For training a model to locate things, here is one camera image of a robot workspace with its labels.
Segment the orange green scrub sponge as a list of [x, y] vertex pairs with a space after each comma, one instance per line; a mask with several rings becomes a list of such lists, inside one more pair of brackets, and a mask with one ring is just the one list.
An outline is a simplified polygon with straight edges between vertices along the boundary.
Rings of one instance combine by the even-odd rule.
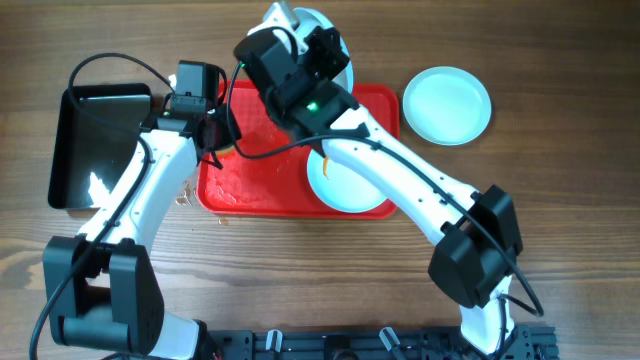
[[235, 152], [235, 147], [233, 145], [226, 146], [224, 148], [218, 149], [215, 151], [215, 154], [219, 157], [227, 156]]

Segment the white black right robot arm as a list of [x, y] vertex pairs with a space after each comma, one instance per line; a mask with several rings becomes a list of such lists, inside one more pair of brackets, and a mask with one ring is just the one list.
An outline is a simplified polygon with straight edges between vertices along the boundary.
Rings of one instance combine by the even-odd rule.
[[429, 276], [461, 308], [463, 337], [502, 356], [513, 329], [508, 287], [523, 248], [511, 197], [445, 175], [391, 136], [334, 82], [349, 60], [338, 37], [316, 27], [299, 52], [292, 31], [268, 25], [251, 30], [234, 55], [295, 145], [354, 171], [414, 221], [435, 247]]

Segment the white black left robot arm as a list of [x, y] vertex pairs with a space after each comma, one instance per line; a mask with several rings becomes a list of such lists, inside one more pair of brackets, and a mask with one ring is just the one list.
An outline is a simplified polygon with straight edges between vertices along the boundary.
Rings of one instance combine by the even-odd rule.
[[200, 320], [174, 315], [150, 261], [158, 229], [182, 182], [203, 154], [240, 138], [230, 107], [153, 117], [132, 134], [135, 152], [108, 202], [73, 237], [54, 236], [43, 252], [44, 324], [58, 345], [151, 359], [218, 359]]

